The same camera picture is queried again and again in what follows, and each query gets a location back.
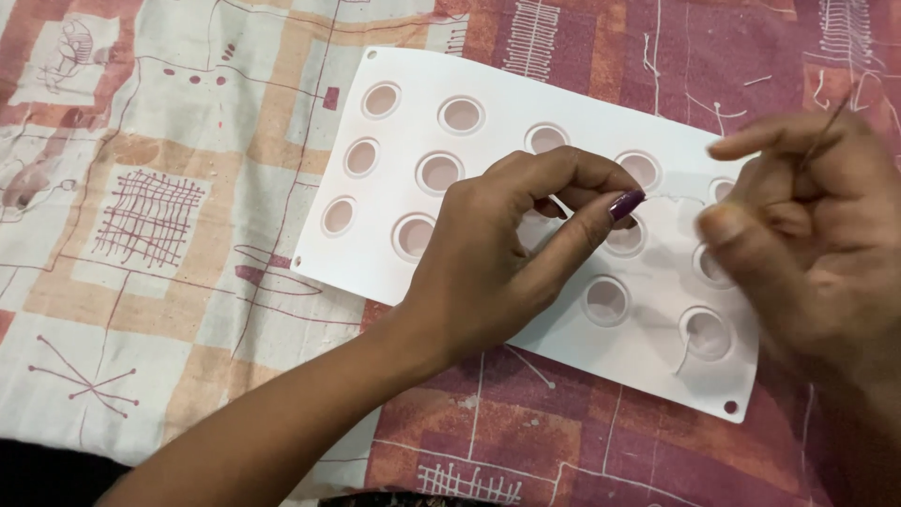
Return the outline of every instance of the hand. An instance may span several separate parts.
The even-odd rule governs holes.
[[[535,209],[575,214],[543,249],[528,253],[516,228]],[[454,183],[432,239],[396,311],[426,323],[447,365],[513,337],[557,298],[563,284],[644,200],[641,186],[613,161],[571,146],[513,152],[485,174]]]
[[[901,442],[901,176],[847,112],[799,168],[830,116],[766,118],[711,146],[717,160],[762,153],[697,225],[768,352],[854,411],[869,405]]]

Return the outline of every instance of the left hand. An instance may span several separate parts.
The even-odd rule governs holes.
[[[550,195],[576,212],[528,253],[516,235],[526,211],[565,218]],[[447,365],[499,345],[551,305],[611,229],[634,226],[629,214],[643,200],[641,185],[604,157],[571,146],[513,152],[447,190],[396,311],[423,324]]]

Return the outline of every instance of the bedsheet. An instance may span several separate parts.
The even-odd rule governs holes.
[[[288,270],[367,45],[716,134],[835,105],[856,81],[851,108],[898,152],[899,13],[898,0],[4,0],[0,437],[136,465],[386,310]],[[840,478],[824,439],[813,386],[766,363],[733,425],[501,346],[369,414],[291,499],[826,506]]]

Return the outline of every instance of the purple nail polish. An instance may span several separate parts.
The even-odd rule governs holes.
[[[610,211],[610,216],[614,218],[614,222],[618,222],[632,213],[643,201],[644,192],[641,190],[630,190],[616,198],[607,210]]]

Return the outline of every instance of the painted fingernail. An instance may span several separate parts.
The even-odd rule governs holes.
[[[643,201],[644,192],[641,190],[629,190],[622,196],[616,198],[607,211],[609,211],[610,216],[614,218],[614,222],[618,222],[632,213]]]
[[[729,204],[710,207],[697,219],[698,229],[712,246],[726,244],[744,232],[742,212]]]

